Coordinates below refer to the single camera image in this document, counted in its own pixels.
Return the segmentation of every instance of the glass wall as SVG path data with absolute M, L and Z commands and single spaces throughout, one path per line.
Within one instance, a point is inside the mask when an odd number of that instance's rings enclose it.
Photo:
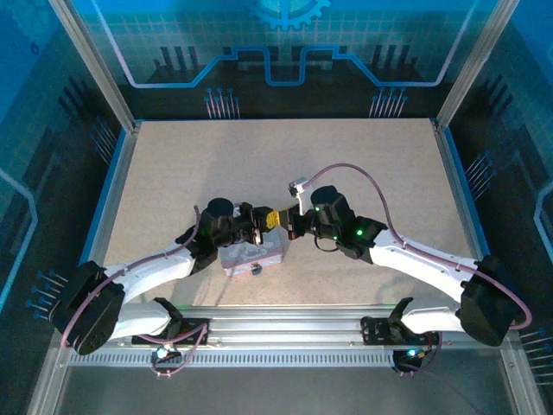
M 0 40 L 0 412 L 16 414 L 53 333 L 50 270 L 79 262 L 120 126 L 48 2 L 0 1 Z
M 534 312 L 527 334 L 538 332 L 523 339 L 543 388 L 553 364 L 552 21 L 549 0 L 520 3 L 450 125 L 489 249 Z
M 136 118 L 435 116 L 495 1 L 77 0 Z

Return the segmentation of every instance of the blue edge trim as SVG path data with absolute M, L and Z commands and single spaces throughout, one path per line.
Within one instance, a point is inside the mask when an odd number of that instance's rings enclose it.
M 459 152 L 457 151 L 457 147 L 455 146 L 453 135 L 451 134 L 451 130 L 449 129 L 449 127 L 447 127 L 445 130 L 445 136 L 446 140 L 448 141 L 449 150 L 451 151 L 451 157 L 453 158 L 455 170 L 457 170 L 457 174 L 459 175 L 462 195 L 467 203 L 468 213 L 470 214 L 470 219 L 474 225 L 474 231 L 476 232 L 476 238 L 478 240 L 478 244 L 480 245 L 480 250 L 484 255 L 487 255 L 490 253 L 490 248 L 486 241 L 486 235 L 484 235 L 484 228 L 482 228 L 480 218 L 478 217 L 478 213 L 476 211 L 474 199 L 470 194 L 467 178 L 465 177 L 465 170 L 463 169 L 463 166 L 461 164 L 461 158 L 459 157 Z
M 121 150 L 123 149 L 124 140 L 126 139 L 126 131 L 121 130 L 119 134 L 118 143 L 115 146 L 113 151 L 113 157 L 111 158 L 110 168 L 107 170 L 107 175 L 105 176 L 104 186 L 102 187 L 102 193 L 100 193 L 100 198 L 98 204 L 96 205 L 96 211 L 92 217 L 92 223 L 90 229 L 88 230 L 88 236 L 86 236 L 85 247 L 83 248 L 83 253 L 80 256 L 79 265 L 85 263 L 90 258 L 92 244 L 96 238 L 96 232 L 98 231 L 100 220 L 102 219 L 102 214 L 104 214 L 105 204 L 107 202 L 107 195 L 110 193 L 111 183 L 113 182 L 113 176 L 115 175 L 115 170 L 119 163 L 119 158 L 121 157 Z
M 98 205 L 96 206 L 96 211 L 94 213 L 94 217 L 92 218 L 92 224 L 90 225 L 90 230 L 88 231 L 88 236 L 86 237 L 85 247 L 83 248 L 83 253 L 80 257 L 79 264 L 83 264 L 90 257 L 91 250 L 92 250 L 92 243 L 94 242 L 94 238 L 96 237 L 96 232 L 98 231 L 99 222 L 105 210 L 107 195 L 110 191 L 111 183 L 113 181 L 113 176 L 115 175 L 115 169 L 118 165 L 119 158 L 121 156 L 121 149 L 123 148 L 125 137 L 126 137 L 126 133 L 124 130 L 122 130 L 121 134 L 119 135 L 118 144 L 115 148 L 115 152 L 113 153 L 113 158 L 111 160 L 110 168 L 108 169 L 107 176 L 105 177 L 104 187 L 102 188 L 102 193 L 100 194 Z M 453 135 L 451 134 L 451 130 L 449 129 L 449 127 L 446 128 L 445 130 L 445 137 L 448 143 L 449 150 L 451 151 L 451 157 L 453 158 L 454 167 L 457 170 L 457 174 L 459 175 L 462 195 L 465 198 L 465 201 L 467 203 L 468 212 L 470 214 L 471 221 L 473 222 L 473 225 L 474 225 L 474 231 L 476 232 L 476 238 L 478 239 L 480 249 L 482 253 L 489 254 L 490 248 L 488 247 L 486 236 L 484 235 L 484 229 L 482 228 L 482 224 L 480 223 L 480 218 L 478 217 L 478 213 L 476 212 L 476 205 L 474 205 L 473 197 L 470 194 L 467 178 L 465 177 L 465 173 L 461 164 L 461 158 L 459 157 L 459 152 L 457 151 L 457 147 L 455 147 Z

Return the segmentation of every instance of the yellow label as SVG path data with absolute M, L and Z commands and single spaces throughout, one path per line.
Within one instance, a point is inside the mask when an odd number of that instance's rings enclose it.
M 278 212 L 276 210 L 273 210 L 270 214 L 267 215 L 267 227 L 269 229 L 272 229 L 273 227 L 276 227 L 280 225 L 280 217 L 278 215 Z

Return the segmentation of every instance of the small box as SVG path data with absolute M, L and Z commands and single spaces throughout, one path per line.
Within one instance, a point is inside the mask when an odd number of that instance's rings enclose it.
M 257 275 L 259 266 L 262 268 L 283 262 L 283 244 L 277 229 L 263 235 L 262 245 L 237 244 L 219 249 L 221 264 L 226 275 L 252 272 Z

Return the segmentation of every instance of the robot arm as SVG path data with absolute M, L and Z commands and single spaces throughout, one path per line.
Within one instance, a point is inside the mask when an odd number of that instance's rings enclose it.
M 519 307 L 502 290 L 477 275 L 485 273 L 502 285 L 511 286 L 508 273 L 497 259 L 486 256 L 478 262 L 394 234 L 383 223 L 356 216 L 334 186 L 313 191 L 300 179 L 292 182 L 289 190 L 300 201 L 299 207 L 279 216 L 289 238 L 310 233 L 319 239 L 332 239 L 351 259 L 401 271 L 451 297 L 424 303 L 413 298 L 402 300 L 392 313 L 392 324 L 403 337 L 433 331 L 464 331 L 486 345 L 501 344 Z
M 423 303 L 404 298 L 390 318 L 372 322 L 369 331 L 373 338 L 387 344 L 403 344 L 421 333 L 465 331 L 487 345 L 501 344 L 518 313 L 518 306 L 503 291 L 474 273 L 483 271 L 507 284 L 506 272 L 497 260 L 486 257 L 476 262 L 403 237 L 398 239 L 385 224 L 356 216 L 334 186 L 314 191 L 306 182 L 301 179 L 289 185 L 290 193 L 299 202 L 281 212 L 268 207 L 254 208 L 248 203 L 235 207 L 228 200 L 214 199 L 201 214 L 197 224 L 199 232 L 186 246 L 182 244 L 194 228 L 160 252 L 132 263 L 106 268 L 93 262 L 83 264 L 69 278 L 48 319 L 60 332 L 69 331 L 67 340 L 79 354 L 91 353 L 109 339 L 128 335 L 172 339 L 194 328 L 172 304 L 162 298 L 146 304 L 130 303 L 130 300 L 157 285 L 203 270 L 217 258 L 220 246 L 242 242 L 263 244 L 263 233 L 280 224 L 288 230 L 290 239 L 306 233 L 331 239 L 351 259 L 396 269 L 435 286 L 451 298 Z M 418 248 L 421 253 L 405 249 L 405 244 Z M 91 291 L 116 274 L 115 281 L 90 298 Z M 78 307 L 89 300 L 82 314 L 74 317 Z M 74 318 L 76 323 L 67 330 Z
M 81 265 L 60 291 L 48 320 L 61 333 L 68 332 L 67 341 L 79 354 L 89 354 L 110 339 L 128 335 L 172 339 L 190 329 L 172 304 L 163 298 L 146 304 L 130 300 L 160 284 L 203 270 L 217 258 L 220 246 L 263 244 L 263 232 L 270 230 L 265 219 L 270 211 L 268 207 L 254 208 L 248 203 L 235 207 L 226 199 L 214 199 L 196 227 L 159 252 L 106 268 L 94 262 Z M 197 233 L 190 240 L 194 231 Z M 90 293 L 110 278 L 113 281 L 91 298 Z M 78 313 L 85 302 L 88 305 Z M 72 320 L 74 325 L 68 329 Z

